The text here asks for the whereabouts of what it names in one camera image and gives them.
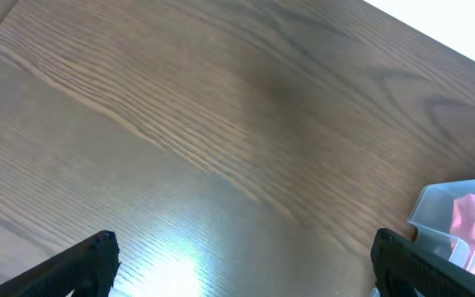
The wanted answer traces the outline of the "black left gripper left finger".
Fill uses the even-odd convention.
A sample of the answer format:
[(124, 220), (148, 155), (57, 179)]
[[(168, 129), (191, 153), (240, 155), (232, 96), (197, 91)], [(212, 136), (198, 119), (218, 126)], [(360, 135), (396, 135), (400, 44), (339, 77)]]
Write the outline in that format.
[(102, 230), (0, 285), (0, 297), (108, 296), (120, 267), (114, 232)]

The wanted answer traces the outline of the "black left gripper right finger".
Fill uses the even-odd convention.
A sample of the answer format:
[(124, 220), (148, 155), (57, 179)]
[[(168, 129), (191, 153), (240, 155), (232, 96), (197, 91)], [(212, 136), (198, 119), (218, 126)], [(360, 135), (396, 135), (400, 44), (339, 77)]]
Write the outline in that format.
[(475, 297), (475, 275), (391, 229), (377, 231), (370, 257), (381, 296)]

